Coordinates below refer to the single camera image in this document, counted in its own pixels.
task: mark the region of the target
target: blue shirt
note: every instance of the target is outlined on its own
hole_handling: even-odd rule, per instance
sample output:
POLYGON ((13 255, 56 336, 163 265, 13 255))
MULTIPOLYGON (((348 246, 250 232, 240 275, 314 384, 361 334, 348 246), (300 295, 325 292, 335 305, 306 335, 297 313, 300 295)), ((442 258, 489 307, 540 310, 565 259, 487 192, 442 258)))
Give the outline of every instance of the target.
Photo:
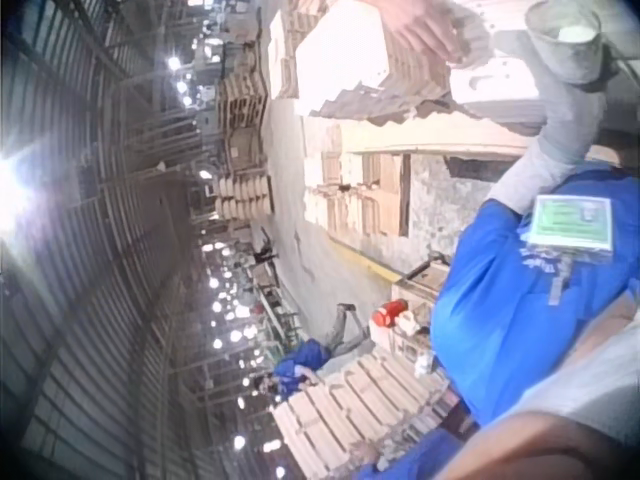
POLYGON ((296 350, 280 360, 276 368, 273 369, 273 374, 280 378, 280 394, 283 400, 299 390, 302 378, 296 376, 296 365, 302 365, 316 371, 320 370, 330 359, 329 349, 311 338, 302 342, 296 350))
POLYGON ((365 465, 356 480, 426 480, 436 475, 462 447, 462 442, 446 430, 430 431, 406 455, 386 470, 365 465))
POLYGON ((460 237, 434 308, 435 352, 481 425, 548 376, 584 327, 637 285, 638 180, 619 170, 587 171, 569 177, 554 193, 611 199, 610 262, 574 263, 560 305, 550 306, 555 272, 524 262, 518 229, 529 219, 490 200, 460 237))

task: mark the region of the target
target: warehouse ceiling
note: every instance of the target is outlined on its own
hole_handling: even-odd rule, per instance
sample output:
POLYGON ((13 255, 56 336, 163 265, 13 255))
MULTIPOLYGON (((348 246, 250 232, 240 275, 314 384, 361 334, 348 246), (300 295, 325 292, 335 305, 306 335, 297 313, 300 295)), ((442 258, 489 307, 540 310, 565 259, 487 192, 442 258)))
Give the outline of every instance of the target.
POLYGON ((178 352, 207 355, 174 341, 200 331, 188 312, 206 300, 189 205, 205 148, 167 66, 202 26, 186 6, 2 2, 0 420, 39 478, 266 466, 233 453, 237 408, 209 408, 197 373, 170 374, 178 352))

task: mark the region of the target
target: red fire extinguisher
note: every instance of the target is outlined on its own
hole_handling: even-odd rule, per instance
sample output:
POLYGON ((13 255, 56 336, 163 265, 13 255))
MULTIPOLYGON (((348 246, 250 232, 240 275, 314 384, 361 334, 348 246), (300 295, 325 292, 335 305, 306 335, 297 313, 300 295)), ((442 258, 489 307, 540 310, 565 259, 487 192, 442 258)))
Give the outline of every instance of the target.
POLYGON ((409 304, 406 300, 394 300, 385 303, 378 310, 373 312, 371 320, 379 327, 391 328, 395 325, 395 320, 402 312, 409 310, 409 304))

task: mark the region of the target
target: gray pants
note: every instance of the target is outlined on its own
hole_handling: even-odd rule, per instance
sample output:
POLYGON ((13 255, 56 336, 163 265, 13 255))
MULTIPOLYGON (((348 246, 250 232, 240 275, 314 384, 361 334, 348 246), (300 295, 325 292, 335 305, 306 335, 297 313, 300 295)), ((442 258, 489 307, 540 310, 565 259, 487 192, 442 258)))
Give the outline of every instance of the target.
MULTIPOLYGON (((358 327, 360 327, 360 323, 355 316, 355 312, 349 313, 351 313, 353 320, 356 322, 358 327)), ((327 334, 324 341, 320 342, 331 351, 332 358, 339 357, 340 355, 346 355, 347 353, 352 352, 367 339, 367 333, 365 331, 361 331, 359 335, 356 335, 348 342, 345 342, 344 330, 346 325, 347 311, 341 305, 338 305, 336 312, 336 321, 333 324, 333 328, 331 328, 331 331, 327 334)))

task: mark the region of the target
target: yellow floor line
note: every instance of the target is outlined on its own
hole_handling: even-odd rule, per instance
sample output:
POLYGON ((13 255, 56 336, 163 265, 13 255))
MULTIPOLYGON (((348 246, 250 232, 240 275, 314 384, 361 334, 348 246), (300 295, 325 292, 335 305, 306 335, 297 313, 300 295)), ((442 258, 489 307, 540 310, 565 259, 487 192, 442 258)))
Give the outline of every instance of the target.
POLYGON ((331 244, 333 245, 334 250, 347 262, 356 263, 366 268, 370 272, 384 278, 389 283, 395 283, 402 278, 402 275, 387 267, 386 265, 383 265, 376 260, 369 258, 362 252, 359 252, 354 248, 345 245, 336 238, 333 238, 331 236, 329 238, 331 238, 331 244))

